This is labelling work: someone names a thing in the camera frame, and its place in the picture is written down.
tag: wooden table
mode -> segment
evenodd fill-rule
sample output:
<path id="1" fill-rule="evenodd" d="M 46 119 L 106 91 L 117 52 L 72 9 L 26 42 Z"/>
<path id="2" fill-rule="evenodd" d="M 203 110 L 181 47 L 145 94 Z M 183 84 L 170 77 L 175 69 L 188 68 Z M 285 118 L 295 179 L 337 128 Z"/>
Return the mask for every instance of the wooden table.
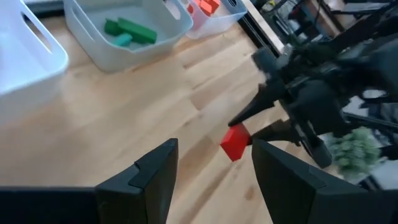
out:
<path id="1" fill-rule="evenodd" d="M 180 160 L 168 223 L 272 223 L 250 149 L 232 163 L 218 145 L 264 79 L 238 25 L 206 39 L 184 38 L 168 57 L 106 75 L 62 18 L 44 24 L 70 66 L 56 99 L 1 128 L 1 185 L 93 186 L 174 137 Z M 253 132 L 282 117 L 277 106 L 246 125 Z M 311 162 L 304 150 L 274 144 Z"/>

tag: white plastic bin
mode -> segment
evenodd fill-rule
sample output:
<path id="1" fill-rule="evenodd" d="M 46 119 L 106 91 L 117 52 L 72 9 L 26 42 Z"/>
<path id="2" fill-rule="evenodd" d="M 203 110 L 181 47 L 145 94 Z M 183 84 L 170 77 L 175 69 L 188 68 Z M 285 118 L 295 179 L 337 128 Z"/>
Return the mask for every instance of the white plastic bin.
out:
<path id="1" fill-rule="evenodd" d="M 241 0 L 221 0 L 219 8 L 209 17 L 199 8 L 195 0 L 186 1 L 188 1 L 187 7 L 189 4 L 193 7 L 193 27 L 187 33 L 192 39 L 224 32 L 248 12 Z"/>
<path id="2" fill-rule="evenodd" d="M 65 17 L 70 31 L 97 67 L 117 72 L 171 52 L 173 45 L 192 27 L 192 18 L 181 2 L 167 1 L 175 6 L 175 17 L 163 0 L 67 0 Z M 129 47 L 111 44 L 115 37 L 104 32 L 106 18 L 119 17 L 155 30 L 156 43 L 132 43 Z"/>
<path id="3" fill-rule="evenodd" d="M 42 33 L 48 48 L 23 15 Z M 68 55 L 21 0 L 2 0 L 0 21 L 0 124 L 4 124 L 55 96 Z"/>

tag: green blocks in basket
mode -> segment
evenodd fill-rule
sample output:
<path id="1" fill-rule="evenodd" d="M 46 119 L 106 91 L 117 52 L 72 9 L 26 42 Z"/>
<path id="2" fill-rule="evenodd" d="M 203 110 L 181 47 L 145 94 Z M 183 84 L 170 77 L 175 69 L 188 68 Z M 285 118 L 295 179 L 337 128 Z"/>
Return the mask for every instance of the green blocks in basket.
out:
<path id="1" fill-rule="evenodd" d="M 134 42 L 138 42 L 141 44 L 154 44 L 156 42 L 157 33 L 142 25 L 136 24 L 127 19 L 119 18 L 118 26 L 124 32 L 130 34 Z"/>
<path id="2" fill-rule="evenodd" d="M 124 47 L 128 46 L 127 40 L 130 38 L 130 41 L 140 44 L 154 44 L 157 39 L 155 31 L 123 18 L 119 18 L 117 22 L 106 19 L 104 31 L 109 35 L 118 36 L 113 44 Z"/>
<path id="3" fill-rule="evenodd" d="M 120 47 L 127 47 L 128 45 L 130 45 L 131 40 L 132 36 L 130 34 L 121 34 L 112 41 L 112 44 Z"/>

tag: green block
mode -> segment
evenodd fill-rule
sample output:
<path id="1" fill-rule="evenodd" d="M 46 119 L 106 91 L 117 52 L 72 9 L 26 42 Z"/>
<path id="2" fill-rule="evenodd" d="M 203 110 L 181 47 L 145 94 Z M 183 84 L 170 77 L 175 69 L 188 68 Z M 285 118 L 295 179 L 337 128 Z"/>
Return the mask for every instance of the green block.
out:
<path id="1" fill-rule="evenodd" d="M 104 31 L 107 34 L 114 36 L 121 35 L 123 33 L 123 30 L 118 26 L 118 22 L 111 19 L 106 19 Z"/>
<path id="2" fill-rule="evenodd" d="M 151 29 L 123 18 L 118 19 L 118 26 L 125 33 L 132 36 L 133 42 L 138 42 L 140 44 L 156 43 L 157 33 Z"/>
<path id="3" fill-rule="evenodd" d="M 120 47 L 127 47 L 131 43 L 131 40 L 132 36 L 130 34 L 121 34 L 112 41 L 112 44 Z"/>

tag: green plant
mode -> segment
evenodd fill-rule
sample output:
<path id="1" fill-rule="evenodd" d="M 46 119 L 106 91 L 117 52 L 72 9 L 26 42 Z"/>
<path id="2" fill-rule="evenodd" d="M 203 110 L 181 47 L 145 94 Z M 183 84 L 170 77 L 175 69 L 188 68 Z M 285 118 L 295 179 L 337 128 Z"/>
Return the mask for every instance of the green plant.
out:
<path id="1" fill-rule="evenodd" d="M 328 137 L 326 145 L 340 174 L 347 176 L 369 172 L 380 155 L 380 149 L 370 136 L 369 129 L 358 128 L 342 138 Z"/>

